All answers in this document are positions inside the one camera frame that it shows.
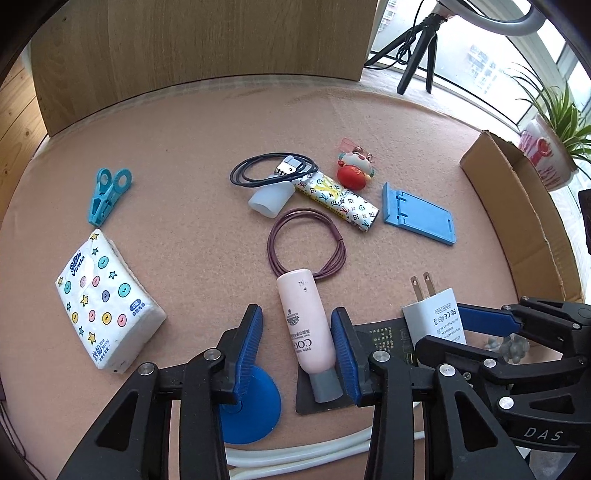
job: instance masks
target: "black tripod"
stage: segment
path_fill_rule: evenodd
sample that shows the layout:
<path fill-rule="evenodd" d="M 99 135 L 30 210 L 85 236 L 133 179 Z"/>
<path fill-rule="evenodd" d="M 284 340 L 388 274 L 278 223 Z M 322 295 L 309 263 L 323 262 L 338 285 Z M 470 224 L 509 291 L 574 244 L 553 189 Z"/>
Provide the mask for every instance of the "black tripod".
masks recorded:
<path fill-rule="evenodd" d="M 443 22 L 446 22 L 448 17 L 432 12 L 425 20 L 418 25 L 409 28 L 406 32 L 400 35 L 398 38 L 386 45 L 382 50 L 376 53 L 363 65 L 369 67 L 375 64 L 379 59 L 384 58 L 388 53 L 396 48 L 400 47 L 407 42 L 407 39 L 415 37 L 418 33 L 421 33 L 421 37 L 418 39 L 417 46 L 414 49 L 413 54 L 408 61 L 407 67 L 400 78 L 398 88 L 396 91 L 400 95 L 404 95 L 410 80 L 413 78 L 414 73 L 417 71 L 418 65 L 421 63 L 425 52 L 428 49 L 427 56 L 427 81 L 425 83 L 425 89 L 431 93 L 433 87 L 433 76 L 435 74 L 435 56 L 437 54 L 437 30 Z"/>

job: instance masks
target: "white power adapter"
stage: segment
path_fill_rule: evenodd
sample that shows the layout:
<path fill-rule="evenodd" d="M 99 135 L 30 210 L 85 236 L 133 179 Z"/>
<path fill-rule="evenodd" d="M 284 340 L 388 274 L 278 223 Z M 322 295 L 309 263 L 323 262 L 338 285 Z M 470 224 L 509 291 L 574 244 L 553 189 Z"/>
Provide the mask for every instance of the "white power adapter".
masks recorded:
<path fill-rule="evenodd" d="M 429 296 L 427 298 L 423 296 L 417 277 L 412 277 L 410 280 L 417 301 L 402 307 L 413 346 L 427 335 L 465 345 L 466 337 L 453 290 L 448 288 L 437 293 L 429 272 L 425 272 L 423 278 Z"/>

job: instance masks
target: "white silicone cap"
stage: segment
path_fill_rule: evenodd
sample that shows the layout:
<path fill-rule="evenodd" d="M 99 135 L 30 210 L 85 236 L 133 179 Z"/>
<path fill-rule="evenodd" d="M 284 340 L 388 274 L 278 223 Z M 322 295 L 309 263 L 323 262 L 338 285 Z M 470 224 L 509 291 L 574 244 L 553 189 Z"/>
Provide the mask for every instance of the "white silicone cap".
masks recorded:
<path fill-rule="evenodd" d="M 271 179 L 278 176 L 269 175 L 267 178 Z M 288 181 L 265 185 L 254 193 L 248 201 L 248 206 L 261 215 L 275 218 L 295 190 L 296 188 Z"/>

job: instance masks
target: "gray tube cap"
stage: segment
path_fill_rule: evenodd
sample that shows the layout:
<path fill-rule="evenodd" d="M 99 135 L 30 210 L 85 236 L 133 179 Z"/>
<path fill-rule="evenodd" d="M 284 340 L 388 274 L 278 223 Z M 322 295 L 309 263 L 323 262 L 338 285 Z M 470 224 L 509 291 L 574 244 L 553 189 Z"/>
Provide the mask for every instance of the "gray tube cap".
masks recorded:
<path fill-rule="evenodd" d="M 334 367 L 319 374 L 309 374 L 309 376 L 316 403 L 333 401 L 343 396 L 343 389 L 340 387 L 339 377 Z"/>

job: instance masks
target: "windowsill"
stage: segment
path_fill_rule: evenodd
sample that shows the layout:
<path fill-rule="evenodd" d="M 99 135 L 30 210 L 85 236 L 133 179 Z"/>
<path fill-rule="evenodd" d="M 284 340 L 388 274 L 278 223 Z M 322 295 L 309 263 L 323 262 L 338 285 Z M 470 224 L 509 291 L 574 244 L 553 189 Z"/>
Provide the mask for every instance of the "windowsill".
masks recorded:
<path fill-rule="evenodd" d="M 519 134 L 515 130 L 484 110 L 484 106 L 475 105 L 476 100 L 472 103 L 463 95 L 460 96 L 458 93 L 452 93 L 442 88 L 436 81 L 432 93 L 428 93 L 425 90 L 425 80 L 420 78 L 421 73 L 417 71 L 404 95 L 399 95 L 396 92 L 402 74 L 394 69 L 364 69 L 360 83 L 369 89 L 379 90 L 384 94 L 404 98 L 437 112 L 445 113 L 481 130 L 490 130 L 507 141 L 519 142 Z"/>

